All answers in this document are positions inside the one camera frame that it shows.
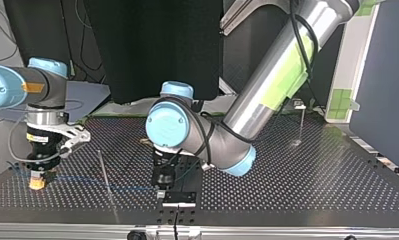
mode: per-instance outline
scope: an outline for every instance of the label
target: label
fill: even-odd
[[[29,133],[27,133],[27,139],[28,139],[28,141],[31,141],[31,142],[41,142],[41,143],[49,142],[49,137],[39,137],[39,136],[31,135]]]
[[[303,36],[308,58],[312,58],[313,42],[308,36]],[[306,66],[297,43],[279,60],[274,81],[261,99],[261,104],[277,110],[286,97],[291,98],[307,79]]]
[[[27,93],[41,93],[43,91],[43,83],[23,83],[22,90]]]

